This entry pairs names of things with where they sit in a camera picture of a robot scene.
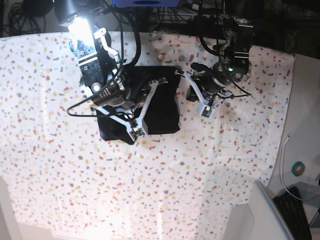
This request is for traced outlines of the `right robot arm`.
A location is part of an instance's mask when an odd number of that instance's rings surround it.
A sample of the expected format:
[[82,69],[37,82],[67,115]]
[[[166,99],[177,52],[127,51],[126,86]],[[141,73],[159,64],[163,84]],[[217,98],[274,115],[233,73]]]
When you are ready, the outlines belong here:
[[[125,110],[136,107],[140,88],[126,73],[141,55],[140,34],[132,17],[105,0],[56,0],[54,12],[58,24],[67,27],[70,33],[68,44],[78,58],[84,101],[92,101],[98,107]],[[120,50],[112,48],[108,30],[95,22],[100,14],[113,14],[119,24],[122,24],[121,17],[128,20],[136,43],[136,53],[130,63],[125,61],[124,32],[120,32]]]

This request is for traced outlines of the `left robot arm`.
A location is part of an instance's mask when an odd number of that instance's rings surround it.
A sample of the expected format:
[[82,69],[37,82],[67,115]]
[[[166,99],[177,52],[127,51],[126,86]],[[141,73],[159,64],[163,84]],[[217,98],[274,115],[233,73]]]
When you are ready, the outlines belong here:
[[191,68],[199,72],[195,82],[202,94],[214,97],[223,94],[223,100],[252,95],[238,83],[251,71],[249,52],[255,36],[251,22],[257,18],[256,10],[262,9],[263,6],[257,0],[224,0],[223,13],[227,18],[223,21],[221,31],[225,43],[209,47],[204,40],[203,2],[199,1],[195,22],[200,43],[208,53],[218,57],[212,67],[191,64]]

